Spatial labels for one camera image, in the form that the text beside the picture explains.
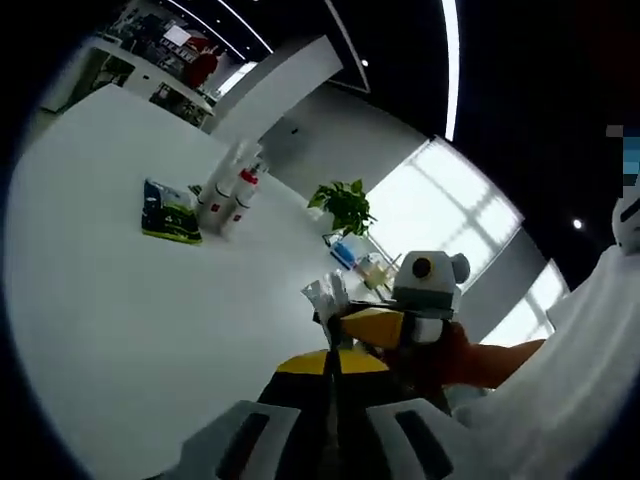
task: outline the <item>plastic bottle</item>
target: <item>plastic bottle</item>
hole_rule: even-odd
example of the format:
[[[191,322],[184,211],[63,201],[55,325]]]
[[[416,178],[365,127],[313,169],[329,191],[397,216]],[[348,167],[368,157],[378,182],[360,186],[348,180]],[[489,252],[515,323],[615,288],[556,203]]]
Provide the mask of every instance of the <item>plastic bottle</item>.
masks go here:
[[[260,166],[255,165],[250,169],[244,169],[240,172],[239,180],[236,183],[231,195],[231,207],[229,213],[221,227],[224,235],[230,235],[242,218],[249,212],[251,199],[256,194],[258,186],[258,172]]]
[[[241,142],[232,149],[234,152],[225,156],[198,195],[196,215],[198,224],[203,229],[217,232],[229,218],[235,208],[232,197],[240,178],[239,173],[244,171],[244,166],[255,162],[260,145]]]

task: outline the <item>potted plant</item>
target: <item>potted plant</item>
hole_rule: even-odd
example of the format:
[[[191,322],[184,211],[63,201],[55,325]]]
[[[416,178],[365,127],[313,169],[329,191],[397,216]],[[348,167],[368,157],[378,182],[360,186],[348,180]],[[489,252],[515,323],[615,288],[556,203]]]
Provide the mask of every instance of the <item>potted plant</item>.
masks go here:
[[[333,215],[331,231],[341,231],[342,236],[350,233],[362,236],[369,230],[371,220],[369,201],[362,190],[362,180],[349,184],[331,182],[320,185],[309,201],[308,208],[320,208]]]

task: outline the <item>black panel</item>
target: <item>black panel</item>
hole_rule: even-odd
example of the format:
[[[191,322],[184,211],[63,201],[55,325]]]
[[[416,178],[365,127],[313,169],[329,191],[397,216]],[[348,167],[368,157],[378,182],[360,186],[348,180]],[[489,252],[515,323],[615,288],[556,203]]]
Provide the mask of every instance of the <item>black panel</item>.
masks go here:
[[[400,385],[390,371],[337,373],[335,378],[342,478],[391,478],[380,439],[365,410],[415,395]]]
[[[424,420],[414,411],[396,415],[396,420],[413,447],[429,480],[442,480],[453,473],[453,465]]]
[[[220,480],[240,478],[253,447],[255,447],[267,423],[269,423],[269,417],[261,413],[252,413],[246,418],[236,433],[233,443],[220,461],[220,466],[216,471]]]
[[[629,208],[627,208],[624,212],[620,214],[620,221],[626,222],[631,217],[633,217],[636,213],[640,211],[640,198],[633,202]]]
[[[638,174],[625,173],[622,175],[622,185],[625,187],[633,187],[638,181]]]
[[[258,401],[300,409],[300,415],[285,445],[277,480],[314,478],[327,439],[327,417],[331,401],[330,377],[276,373]]]

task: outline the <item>yellow robot part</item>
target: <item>yellow robot part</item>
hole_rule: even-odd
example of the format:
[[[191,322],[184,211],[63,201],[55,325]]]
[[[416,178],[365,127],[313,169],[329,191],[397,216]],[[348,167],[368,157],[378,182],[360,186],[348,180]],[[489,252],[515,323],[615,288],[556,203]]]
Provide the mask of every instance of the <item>yellow robot part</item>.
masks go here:
[[[308,375],[322,375],[327,359],[327,351],[319,350],[304,355],[292,357],[281,364],[276,373],[306,373]]]
[[[373,373],[389,370],[384,363],[368,353],[356,350],[340,350],[340,370],[349,373]]]
[[[400,341],[404,314],[371,307],[342,317],[342,331],[375,347],[394,349]]]

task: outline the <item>led light strip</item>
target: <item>led light strip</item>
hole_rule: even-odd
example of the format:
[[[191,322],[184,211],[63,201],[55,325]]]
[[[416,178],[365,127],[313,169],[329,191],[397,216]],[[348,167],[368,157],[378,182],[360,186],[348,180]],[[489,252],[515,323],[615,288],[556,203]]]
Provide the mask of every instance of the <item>led light strip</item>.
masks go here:
[[[453,141],[458,111],[458,87],[460,84],[460,36],[458,33],[458,12],[456,0],[442,0],[444,24],[447,32],[449,53],[449,102],[447,105],[447,125],[444,138]]]
[[[244,19],[238,15],[235,10],[233,8],[231,8],[229,5],[227,5],[224,0],[218,0],[218,3],[220,3],[220,5],[222,5],[224,8],[226,8],[227,10],[229,10],[229,12],[231,12],[231,14],[236,17],[238,20],[240,20],[240,23],[242,23],[245,27],[247,27],[249,29],[249,31],[251,33],[253,33],[253,35],[258,39],[258,41],[260,43],[262,43],[264,45],[264,48],[266,48],[269,53],[273,53],[273,50],[271,49],[271,47],[269,45],[267,45],[267,42],[265,42],[262,37],[260,35],[258,35],[258,33],[249,26],[249,24],[247,22],[244,21]]]
[[[216,37],[218,37],[220,40],[222,40],[224,43],[227,44],[227,46],[233,50],[234,52],[236,52],[236,54],[242,59],[242,60],[246,60],[246,58],[244,58],[244,55],[242,55],[239,51],[237,51],[235,48],[233,48],[233,45],[231,45],[229,42],[227,42],[227,40],[220,35],[218,32],[216,32],[213,28],[211,28],[209,25],[207,25],[206,23],[204,23],[204,21],[202,21],[200,18],[196,17],[193,13],[191,13],[189,10],[187,10],[186,8],[184,8],[182,5],[174,2],[173,0],[167,0],[169,3],[175,5],[176,7],[178,7],[180,10],[182,10],[184,13],[186,13],[187,15],[191,16],[191,18],[193,18],[194,20],[197,20],[198,22],[200,22],[207,30],[209,30],[211,33],[213,33]]]

